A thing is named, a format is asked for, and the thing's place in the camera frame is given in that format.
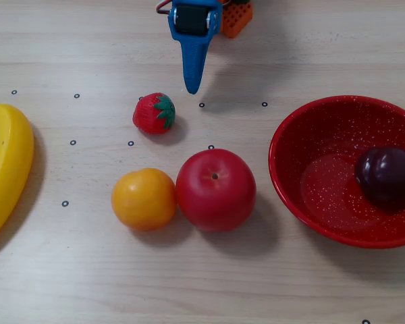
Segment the blue gripper with motor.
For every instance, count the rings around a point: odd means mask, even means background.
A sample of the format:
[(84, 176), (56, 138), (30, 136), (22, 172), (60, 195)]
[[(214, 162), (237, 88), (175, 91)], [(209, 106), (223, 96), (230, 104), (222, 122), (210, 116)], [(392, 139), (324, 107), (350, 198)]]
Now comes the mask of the blue gripper with motor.
[(173, 1), (168, 23), (173, 40), (181, 44), (183, 75), (187, 91), (199, 90), (205, 59), (213, 37), (221, 27), (219, 1)]

